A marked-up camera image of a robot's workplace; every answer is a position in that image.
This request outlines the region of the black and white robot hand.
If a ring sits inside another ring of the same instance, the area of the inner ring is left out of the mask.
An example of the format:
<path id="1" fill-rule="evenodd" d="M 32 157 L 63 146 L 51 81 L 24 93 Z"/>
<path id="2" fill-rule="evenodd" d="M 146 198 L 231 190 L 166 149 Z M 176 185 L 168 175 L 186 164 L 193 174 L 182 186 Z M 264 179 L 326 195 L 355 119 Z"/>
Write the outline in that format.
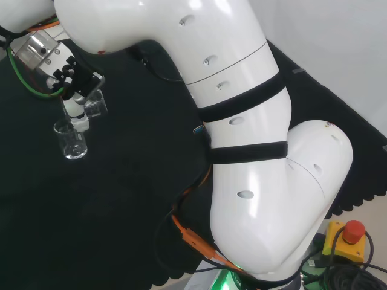
<path id="1" fill-rule="evenodd" d="M 85 132 L 89 129 L 89 119 L 84 108 L 86 98 L 79 91 L 70 86 L 54 99 L 60 100 L 67 120 L 76 131 Z"/>

